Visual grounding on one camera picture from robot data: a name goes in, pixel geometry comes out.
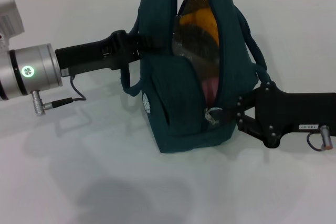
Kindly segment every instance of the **black cable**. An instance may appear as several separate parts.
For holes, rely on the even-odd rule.
[[[309,133],[309,134],[307,135],[307,143],[308,143],[308,145],[309,145],[310,148],[312,148],[314,151],[322,152],[322,151],[323,151],[322,149],[318,149],[318,148],[314,147],[314,146],[311,144],[311,142],[310,142],[310,140],[309,140],[309,137],[310,137],[312,134],[315,134],[315,133]]]
[[[86,97],[78,91],[78,89],[76,89],[75,85],[73,84],[73,80],[74,80],[75,76],[70,76],[70,84],[73,88],[73,90],[75,90],[75,92],[81,97],[81,98],[73,98],[72,101],[86,101]]]

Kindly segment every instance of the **metal cylinder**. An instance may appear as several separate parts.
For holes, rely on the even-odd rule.
[[[34,104],[34,109],[35,113],[37,116],[41,116],[45,114],[42,99],[40,97],[40,94],[38,93],[37,90],[34,90],[32,93],[33,96],[33,104]]]
[[[333,148],[331,138],[330,138],[330,132],[329,132],[329,127],[328,126],[321,126],[320,127],[320,132],[323,140],[323,145],[322,148],[324,150],[331,150]]]
[[[27,47],[0,55],[1,100],[62,86],[51,44]]]

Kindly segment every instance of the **pink object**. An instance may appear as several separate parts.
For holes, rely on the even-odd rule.
[[[202,89],[205,96],[206,106],[211,108],[215,102],[218,90],[218,77],[206,79],[202,82]]]

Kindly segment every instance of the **green indicator light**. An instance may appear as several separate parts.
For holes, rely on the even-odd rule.
[[[34,73],[35,73],[35,70],[31,66],[24,66],[21,69],[21,74],[27,78],[32,77]]]

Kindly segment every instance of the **zipper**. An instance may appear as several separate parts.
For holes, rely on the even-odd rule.
[[[186,3],[188,2],[188,0],[184,0],[178,15],[181,15],[183,12],[183,9],[185,8]],[[216,23],[217,23],[217,29],[218,29],[218,38],[222,38],[223,34],[222,34],[222,29],[220,28],[221,26],[219,25],[219,19],[218,16],[214,10],[214,5],[213,5],[213,0],[208,0],[209,6],[211,8],[211,11],[215,17]],[[215,121],[212,116],[210,115],[210,112],[213,110],[220,110],[221,108],[219,107],[219,102],[221,100],[221,92],[223,89],[223,81],[224,81],[224,49],[223,49],[223,43],[221,42],[221,40],[219,39],[219,76],[218,76],[218,87],[217,87],[217,94],[216,94],[216,98],[215,98],[215,102],[213,104],[213,106],[211,108],[208,108],[206,106],[206,100],[205,100],[205,95],[203,92],[203,88],[201,85],[201,82],[198,80],[198,87],[199,90],[201,92],[201,96],[202,96],[202,104],[203,104],[203,120],[201,123],[201,132],[206,131],[206,129],[208,128],[208,125],[211,123],[212,125],[217,124],[217,121]],[[195,69],[193,68],[194,72],[195,72],[195,76],[196,78],[198,78],[197,73],[195,71]]]
[[[219,18],[217,16],[217,13],[215,12],[213,0],[208,0],[209,6],[211,8],[211,11],[215,17],[216,23],[217,23],[217,29],[218,29],[218,41],[219,41],[219,77],[218,77],[218,87],[217,87],[217,94],[215,98],[215,102],[213,104],[213,107],[220,107],[219,102],[221,100],[222,96],[222,89],[223,89],[223,82],[224,82],[224,47],[221,38],[223,38],[222,33],[222,27],[219,22]]]
[[[171,15],[170,15],[169,36],[170,36],[170,41],[173,41],[174,22],[175,22],[175,17],[177,15],[177,0],[170,0],[170,1],[171,1],[171,4],[170,4],[170,6],[171,6]],[[172,43],[169,44],[169,53],[171,55],[174,55]]]

